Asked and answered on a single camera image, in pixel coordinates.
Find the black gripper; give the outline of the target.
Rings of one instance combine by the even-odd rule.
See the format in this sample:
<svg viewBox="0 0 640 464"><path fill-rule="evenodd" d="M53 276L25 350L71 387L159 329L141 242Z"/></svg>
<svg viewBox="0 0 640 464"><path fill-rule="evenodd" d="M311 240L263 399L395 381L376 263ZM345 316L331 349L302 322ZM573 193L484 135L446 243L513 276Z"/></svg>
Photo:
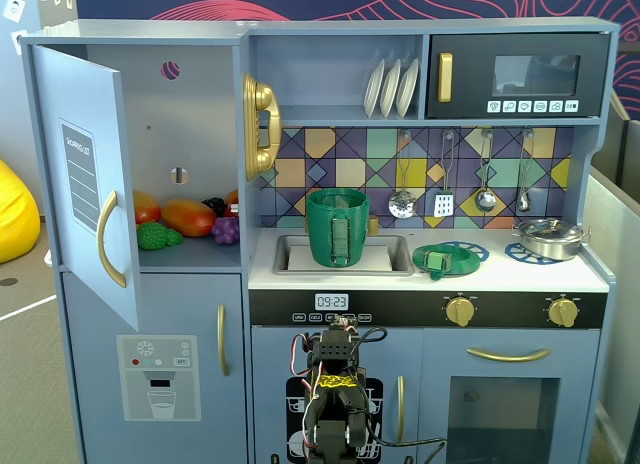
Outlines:
<svg viewBox="0 0 640 464"><path fill-rule="evenodd" d="M307 369L313 369L320 364L321 358L319 357L319 347L321 343L321 334L314 333L304 334L303 350L306 352L306 364Z"/></svg>

